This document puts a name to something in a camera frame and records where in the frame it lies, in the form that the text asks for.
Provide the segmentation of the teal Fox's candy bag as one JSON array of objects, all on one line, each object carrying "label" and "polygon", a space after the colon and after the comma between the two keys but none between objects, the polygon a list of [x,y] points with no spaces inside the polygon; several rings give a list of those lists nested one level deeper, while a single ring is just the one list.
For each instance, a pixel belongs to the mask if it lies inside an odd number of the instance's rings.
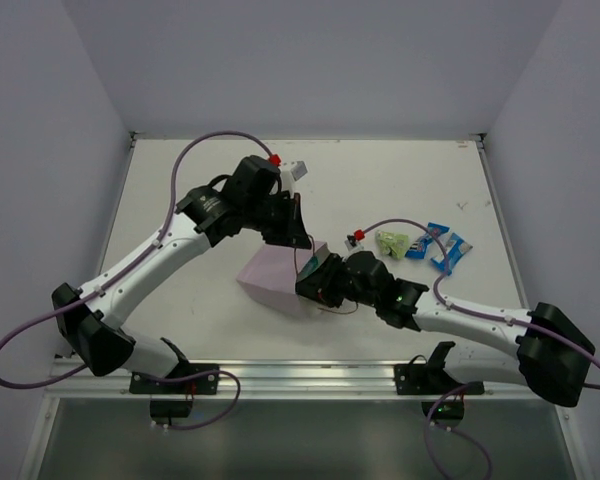
[{"label": "teal Fox's candy bag", "polygon": [[318,256],[313,255],[302,267],[302,269],[299,272],[299,276],[308,277],[313,272],[315,272],[321,266],[321,264],[322,260]]}]

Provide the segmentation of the pink paper bag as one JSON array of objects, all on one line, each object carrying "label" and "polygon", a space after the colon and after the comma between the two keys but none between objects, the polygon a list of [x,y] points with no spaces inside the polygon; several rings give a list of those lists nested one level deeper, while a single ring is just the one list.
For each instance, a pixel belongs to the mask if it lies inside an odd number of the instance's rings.
[{"label": "pink paper bag", "polygon": [[263,245],[236,276],[236,281],[253,301],[277,313],[297,319],[320,313],[315,303],[295,292],[296,271],[312,258],[311,250]]}]

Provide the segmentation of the green snack packet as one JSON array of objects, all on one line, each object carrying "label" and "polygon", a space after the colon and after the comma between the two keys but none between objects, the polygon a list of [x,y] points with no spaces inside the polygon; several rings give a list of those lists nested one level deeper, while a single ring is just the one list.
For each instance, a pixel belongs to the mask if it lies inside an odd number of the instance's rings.
[{"label": "green snack packet", "polygon": [[408,235],[378,230],[375,240],[381,255],[395,259],[405,257],[411,246]]}]

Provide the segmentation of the blue M&M snack packet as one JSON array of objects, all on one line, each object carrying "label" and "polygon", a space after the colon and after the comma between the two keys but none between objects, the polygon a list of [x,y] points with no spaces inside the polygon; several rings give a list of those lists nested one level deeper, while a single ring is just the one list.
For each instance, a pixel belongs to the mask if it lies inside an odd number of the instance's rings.
[{"label": "blue M&M snack packet", "polygon": [[429,246],[434,242],[435,238],[449,232],[449,227],[429,222],[425,228],[425,233],[418,237],[405,253],[405,257],[413,260],[423,260],[426,257]]}]

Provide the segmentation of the blue cookie snack packet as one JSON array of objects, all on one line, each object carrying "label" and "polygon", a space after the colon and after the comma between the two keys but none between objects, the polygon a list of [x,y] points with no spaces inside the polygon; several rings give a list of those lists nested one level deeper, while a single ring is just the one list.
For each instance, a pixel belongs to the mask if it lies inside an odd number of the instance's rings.
[{"label": "blue cookie snack packet", "polygon": [[450,276],[457,263],[472,249],[469,242],[453,232],[446,240],[444,252],[432,257],[430,262],[439,272]]}]

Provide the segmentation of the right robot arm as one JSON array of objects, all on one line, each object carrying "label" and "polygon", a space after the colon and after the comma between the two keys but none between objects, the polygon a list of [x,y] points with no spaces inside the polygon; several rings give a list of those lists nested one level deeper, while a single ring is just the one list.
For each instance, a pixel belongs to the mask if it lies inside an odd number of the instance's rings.
[{"label": "right robot arm", "polygon": [[519,384],[550,403],[574,407],[595,352],[554,305],[498,309],[436,296],[424,284],[394,276],[369,251],[311,260],[297,277],[295,292],[330,308],[344,301],[368,306],[397,329],[450,334],[491,348],[479,354],[452,347],[444,357],[430,357],[445,391],[473,382]]}]

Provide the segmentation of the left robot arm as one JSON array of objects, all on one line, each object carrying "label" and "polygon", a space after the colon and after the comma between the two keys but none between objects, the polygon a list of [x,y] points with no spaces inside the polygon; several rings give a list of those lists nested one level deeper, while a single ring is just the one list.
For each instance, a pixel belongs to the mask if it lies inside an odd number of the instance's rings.
[{"label": "left robot arm", "polygon": [[108,271],[78,288],[64,283],[53,291],[58,329],[94,376],[124,368],[172,378],[183,368],[186,358],[171,341],[123,325],[158,286],[222,240],[249,229],[267,245],[310,248],[294,190],[307,167],[277,163],[277,157],[243,158],[232,174],[191,189],[170,207],[166,225]]}]

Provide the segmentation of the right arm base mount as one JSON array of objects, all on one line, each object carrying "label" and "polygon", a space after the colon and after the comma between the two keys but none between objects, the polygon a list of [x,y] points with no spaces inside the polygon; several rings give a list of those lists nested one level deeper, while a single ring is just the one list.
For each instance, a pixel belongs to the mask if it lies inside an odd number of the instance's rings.
[{"label": "right arm base mount", "polygon": [[[461,386],[445,372],[445,361],[449,352],[456,346],[452,341],[439,343],[426,358],[418,354],[407,363],[393,366],[393,380],[397,395],[441,396]],[[482,382],[470,383],[466,391],[452,395],[433,408],[434,402],[422,401],[423,414],[432,412],[432,421],[444,427],[457,427],[464,418],[466,395],[483,395]]]}]

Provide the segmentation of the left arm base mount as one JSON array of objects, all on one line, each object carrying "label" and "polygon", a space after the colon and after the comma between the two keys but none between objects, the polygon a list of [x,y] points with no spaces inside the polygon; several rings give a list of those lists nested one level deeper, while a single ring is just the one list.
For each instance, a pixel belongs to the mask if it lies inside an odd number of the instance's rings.
[{"label": "left arm base mount", "polygon": [[193,411],[196,395],[215,395],[218,387],[219,365],[213,363],[188,363],[176,367],[168,379],[196,375],[186,382],[151,380],[139,373],[132,375],[129,392],[148,395],[149,415],[158,425],[180,425]]}]

